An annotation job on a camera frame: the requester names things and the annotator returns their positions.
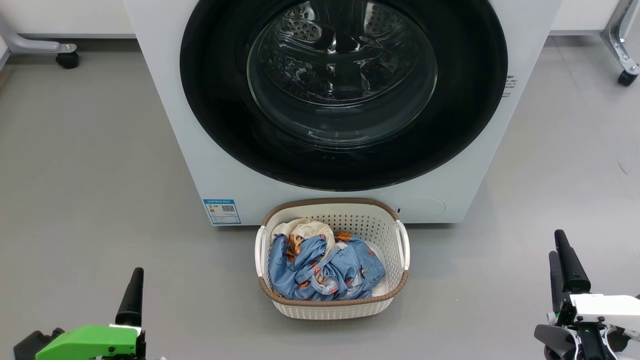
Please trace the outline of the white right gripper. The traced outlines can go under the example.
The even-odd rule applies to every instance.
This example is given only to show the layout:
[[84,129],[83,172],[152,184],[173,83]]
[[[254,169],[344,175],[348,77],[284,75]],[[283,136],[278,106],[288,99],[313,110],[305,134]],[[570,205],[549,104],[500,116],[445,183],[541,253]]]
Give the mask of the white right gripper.
[[[550,251],[551,305],[534,337],[546,360],[631,360],[629,341],[639,341],[640,301],[629,295],[586,294],[592,284],[562,229]],[[571,294],[565,299],[565,293]]]

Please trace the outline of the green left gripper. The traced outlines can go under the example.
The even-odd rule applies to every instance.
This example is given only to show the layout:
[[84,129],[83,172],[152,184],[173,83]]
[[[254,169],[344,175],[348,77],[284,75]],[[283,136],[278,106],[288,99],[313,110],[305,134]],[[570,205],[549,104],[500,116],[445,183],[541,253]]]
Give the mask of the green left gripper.
[[135,268],[115,317],[116,325],[86,325],[62,332],[35,354],[36,360],[145,360],[142,330],[144,269]]

